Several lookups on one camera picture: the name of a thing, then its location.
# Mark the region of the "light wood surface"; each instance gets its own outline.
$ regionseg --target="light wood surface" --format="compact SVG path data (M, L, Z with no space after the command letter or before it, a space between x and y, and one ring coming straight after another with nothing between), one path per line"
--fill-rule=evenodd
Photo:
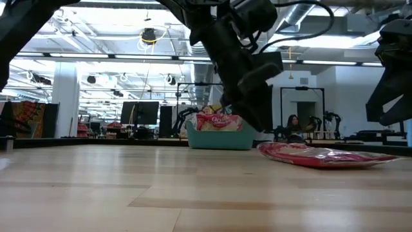
M1 232L410 232L412 162L321 171L256 150L0 153Z

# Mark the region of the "doorway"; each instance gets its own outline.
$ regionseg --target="doorway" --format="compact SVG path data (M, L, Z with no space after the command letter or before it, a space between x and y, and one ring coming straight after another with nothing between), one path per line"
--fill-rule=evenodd
M297 117L303 128L309 124L310 116L316 116L316 102L297 102Z

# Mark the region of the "person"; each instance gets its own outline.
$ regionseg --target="person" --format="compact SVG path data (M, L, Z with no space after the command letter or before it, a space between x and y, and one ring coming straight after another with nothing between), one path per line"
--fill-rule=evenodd
M288 142L303 142L303 130L297 115L291 115L286 125L286 138Z
M289 116L286 127L292 132L302 132L302 127L299 124L299 118L296 115Z

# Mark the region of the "snack bag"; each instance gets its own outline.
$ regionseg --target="snack bag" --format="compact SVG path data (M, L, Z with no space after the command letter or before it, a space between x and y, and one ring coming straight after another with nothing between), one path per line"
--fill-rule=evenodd
M242 118L237 115L201 114L196 115L198 131L239 131L242 129Z
M397 159L396 156L363 151L312 148L304 144L265 142L259 152L276 161L315 168L369 167Z

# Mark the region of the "plastic bin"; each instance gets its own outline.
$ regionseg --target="plastic bin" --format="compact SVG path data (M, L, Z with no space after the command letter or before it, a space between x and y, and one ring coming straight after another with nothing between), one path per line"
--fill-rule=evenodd
M187 122L189 147L195 149L250 150L255 130L243 121L241 131L197 131L192 122Z

